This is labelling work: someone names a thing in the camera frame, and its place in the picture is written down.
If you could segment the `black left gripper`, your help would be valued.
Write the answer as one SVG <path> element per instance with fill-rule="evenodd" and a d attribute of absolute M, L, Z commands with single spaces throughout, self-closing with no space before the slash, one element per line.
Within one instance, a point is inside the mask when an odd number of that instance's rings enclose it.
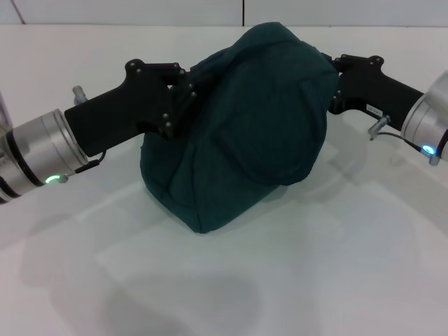
<path fill-rule="evenodd" d="M 133 59 L 125 72 L 117 88 L 64 112 L 75 140 L 89 157 L 147 132 L 179 139 L 197 117 L 196 82 L 179 63 Z"/>

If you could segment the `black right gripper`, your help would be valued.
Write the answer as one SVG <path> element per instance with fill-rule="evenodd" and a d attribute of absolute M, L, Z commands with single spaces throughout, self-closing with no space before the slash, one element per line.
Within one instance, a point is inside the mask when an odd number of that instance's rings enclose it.
<path fill-rule="evenodd" d="M 388 116 L 388 125 L 401 130 L 408 113 L 424 95 L 386 76 L 382 72 L 384 59 L 380 56 L 343 54 L 328 60 L 339 74 L 337 92 L 328 109 L 333 115 L 357 110 L 378 120 Z"/>

